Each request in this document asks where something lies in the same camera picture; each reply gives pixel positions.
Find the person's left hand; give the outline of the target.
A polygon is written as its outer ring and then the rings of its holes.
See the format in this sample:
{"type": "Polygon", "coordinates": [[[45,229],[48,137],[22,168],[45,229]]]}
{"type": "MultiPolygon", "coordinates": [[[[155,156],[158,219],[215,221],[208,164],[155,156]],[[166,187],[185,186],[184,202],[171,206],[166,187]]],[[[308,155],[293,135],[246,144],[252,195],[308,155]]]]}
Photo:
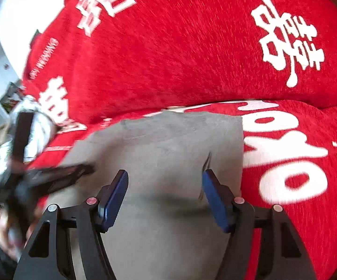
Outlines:
{"type": "Polygon", "coordinates": [[[22,249],[27,244],[33,230],[36,227],[40,217],[42,216],[42,207],[37,207],[34,210],[34,220],[29,226],[23,242],[15,241],[13,238],[13,217],[10,217],[7,210],[0,206],[0,261],[10,259],[18,262],[22,255],[22,249]]]}

